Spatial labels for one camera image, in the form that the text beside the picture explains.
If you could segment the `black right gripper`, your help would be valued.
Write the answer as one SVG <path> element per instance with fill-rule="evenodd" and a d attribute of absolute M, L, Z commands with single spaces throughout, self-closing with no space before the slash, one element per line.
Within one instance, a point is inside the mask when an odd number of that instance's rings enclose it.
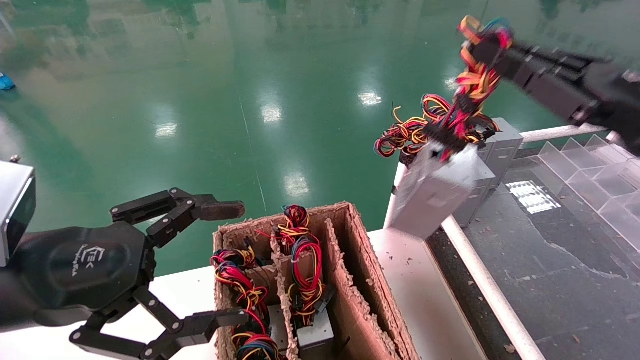
<path fill-rule="evenodd" d="M 496 34 L 471 44 L 470 54 L 549 112 L 571 116 L 572 125 L 599 126 L 617 133 L 626 146 L 639 145 L 638 71 L 606 58 L 523 41 L 503 48 Z M 577 88 L 555 75 L 576 76 Z"/>

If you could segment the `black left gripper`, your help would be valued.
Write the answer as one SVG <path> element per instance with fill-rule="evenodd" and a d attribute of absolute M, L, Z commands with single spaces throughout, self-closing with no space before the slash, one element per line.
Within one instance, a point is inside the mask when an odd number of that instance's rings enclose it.
<path fill-rule="evenodd" d="M 1 269 L 1 328 L 57 328 L 87 321 L 71 344 L 118 360 L 170 360 L 186 347 L 210 343 L 220 328 L 246 324 L 246 310 L 197 312 L 179 319 L 148 286 L 155 253 L 195 221 L 226 221 L 245 215 L 242 201 L 221 202 L 212 194 L 178 187 L 149 194 L 110 210 L 113 224 L 67 227 L 26 234 Z M 151 219 L 146 235 L 133 227 Z M 145 344 L 102 333 L 133 301 L 163 326 Z"/>

